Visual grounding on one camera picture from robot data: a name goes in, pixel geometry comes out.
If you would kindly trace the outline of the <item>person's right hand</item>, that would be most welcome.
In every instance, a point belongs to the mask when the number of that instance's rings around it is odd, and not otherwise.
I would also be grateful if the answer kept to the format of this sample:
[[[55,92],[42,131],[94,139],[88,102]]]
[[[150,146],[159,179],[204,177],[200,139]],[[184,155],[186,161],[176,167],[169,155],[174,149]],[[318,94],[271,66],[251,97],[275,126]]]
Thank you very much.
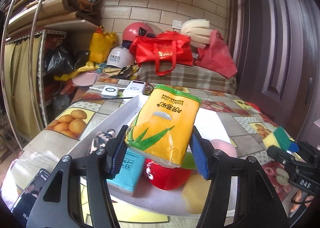
[[[294,212],[296,209],[299,208],[300,205],[304,204],[305,207],[309,207],[311,202],[314,199],[313,195],[308,195],[305,199],[302,199],[303,191],[298,190],[296,194],[291,198],[292,207],[290,212]]]

